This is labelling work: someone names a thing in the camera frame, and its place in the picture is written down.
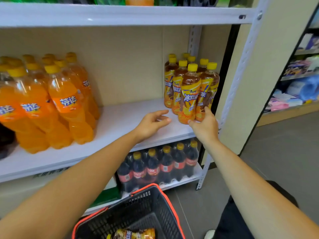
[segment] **person's right arm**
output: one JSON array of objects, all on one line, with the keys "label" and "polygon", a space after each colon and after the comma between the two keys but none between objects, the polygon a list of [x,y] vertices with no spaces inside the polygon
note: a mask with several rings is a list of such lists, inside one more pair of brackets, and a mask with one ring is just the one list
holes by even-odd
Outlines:
[{"label": "person's right arm", "polygon": [[189,121],[213,157],[255,238],[319,238],[319,227],[261,178],[218,139],[218,124],[208,107],[201,123]]}]

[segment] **black shopping basket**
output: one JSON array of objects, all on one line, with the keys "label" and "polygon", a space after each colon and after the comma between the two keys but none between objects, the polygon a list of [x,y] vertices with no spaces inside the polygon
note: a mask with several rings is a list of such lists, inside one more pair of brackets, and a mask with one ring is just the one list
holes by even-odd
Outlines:
[{"label": "black shopping basket", "polygon": [[111,207],[80,220],[72,239],[106,239],[117,229],[155,228],[156,239],[185,239],[177,213],[157,184],[132,192]]}]

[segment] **person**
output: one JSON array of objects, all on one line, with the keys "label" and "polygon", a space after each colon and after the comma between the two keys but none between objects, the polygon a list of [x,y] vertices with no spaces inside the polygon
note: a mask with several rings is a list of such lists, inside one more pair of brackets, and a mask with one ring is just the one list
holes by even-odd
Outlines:
[{"label": "person", "polygon": [[[0,220],[1,238],[63,239],[129,151],[171,122],[164,116],[167,113],[147,114],[131,132],[72,166],[24,201]],[[252,236],[319,238],[319,227],[313,221],[219,141],[217,121],[207,107],[205,113],[201,123],[189,121],[189,126],[214,158],[245,222],[243,226],[248,226]],[[217,231],[209,231],[207,238],[230,238]]]}]

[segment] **yellow bottle cap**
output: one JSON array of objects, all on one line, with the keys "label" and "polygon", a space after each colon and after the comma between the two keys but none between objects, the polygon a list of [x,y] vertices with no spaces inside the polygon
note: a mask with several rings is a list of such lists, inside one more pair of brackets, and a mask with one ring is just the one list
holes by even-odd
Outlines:
[{"label": "yellow bottle cap", "polygon": [[181,142],[179,142],[179,143],[177,144],[177,149],[178,149],[178,150],[183,150],[183,149],[184,149],[184,145],[183,145]]},{"label": "yellow bottle cap", "polygon": [[68,61],[69,63],[75,63],[77,61],[77,57],[73,56],[73,55],[67,55],[65,57],[66,61]]},{"label": "yellow bottle cap", "polygon": [[57,65],[46,65],[44,68],[48,74],[54,74],[61,71],[60,67]]},{"label": "yellow bottle cap", "polygon": [[66,60],[54,60],[54,64],[56,64],[60,68],[67,66]]},{"label": "yellow bottle cap", "polygon": [[55,55],[52,54],[52,53],[46,53],[44,56],[45,56],[45,57],[49,57],[49,58],[55,60]]},{"label": "yellow bottle cap", "polygon": [[22,77],[27,75],[26,69],[23,66],[10,68],[8,69],[8,73],[12,77]]},{"label": "yellow bottle cap", "polygon": [[195,140],[190,141],[190,146],[192,148],[197,148],[197,141],[195,141]]},{"label": "yellow bottle cap", "polygon": [[9,64],[0,64],[0,72],[6,72],[10,68],[11,66]]},{"label": "yellow bottle cap", "polygon": [[189,64],[188,71],[197,71],[198,65],[197,64]]},{"label": "yellow bottle cap", "polygon": [[199,63],[201,65],[207,65],[208,64],[208,59],[200,59]]},{"label": "yellow bottle cap", "polygon": [[190,56],[190,53],[183,53],[183,58],[187,60],[187,58]]},{"label": "yellow bottle cap", "polygon": [[35,63],[34,56],[31,54],[24,54],[22,57],[26,63]]},{"label": "yellow bottle cap", "polygon": [[189,56],[187,58],[188,62],[195,62],[196,57],[195,56]]},{"label": "yellow bottle cap", "polygon": [[28,70],[39,70],[41,69],[41,66],[38,63],[27,63],[26,68]]},{"label": "yellow bottle cap", "polygon": [[149,150],[148,150],[148,154],[149,154],[149,156],[151,156],[151,157],[153,157],[153,156],[155,156],[155,149],[154,148],[150,148]]},{"label": "yellow bottle cap", "polygon": [[216,69],[217,68],[217,63],[215,62],[209,62],[207,64],[207,69]]},{"label": "yellow bottle cap", "polygon": [[137,151],[133,153],[133,158],[134,159],[141,159],[141,152]]},{"label": "yellow bottle cap", "polygon": [[77,54],[75,52],[68,52],[66,53],[66,56],[77,56]]},{"label": "yellow bottle cap", "polygon": [[52,64],[54,64],[53,60],[50,57],[43,57],[42,58],[42,63],[44,65],[52,65]]},{"label": "yellow bottle cap", "polygon": [[163,147],[163,151],[164,151],[165,153],[169,153],[169,152],[171,151],[171,147],[170,147],[170,146],[164,146],[164,147]]},{"label": "yellow bottle cap", "polygon": [[183,67],[186,67],[187,66],[187,60],[180,60],[178,62],[179,66],[183,66]]},{"label": "yellow bottle cap", "polygon": [[1,56],[0,60],[3,64],[7,64],[9,62],[9,60],[11,59],[11,57],[9,56]]},{"label": "yellow bottle cap", "polygon": [[23,66],[23,63],[21,61],[21,59],[17,59],[17,58],[11,58],[8,60],[8,63],[12,66],[12,67],[20,67]]},{"label": "yellow bottle cap", "polygon": [[170,58],[168,59],[168,61],[169,61],[170,63],[176,63],[176,57],[170,57]]}]

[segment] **person's left arm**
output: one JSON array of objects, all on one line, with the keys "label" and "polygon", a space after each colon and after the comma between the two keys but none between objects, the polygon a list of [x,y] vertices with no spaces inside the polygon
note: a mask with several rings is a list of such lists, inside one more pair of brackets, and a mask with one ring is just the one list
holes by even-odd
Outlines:
[{"label": "person's left arm", "polygon": [[40,189],[0,220],[2,239],[58,239],[74,226],[105,188],[129,151],[168,125],[168,110],[147,114],[140,124]]}]

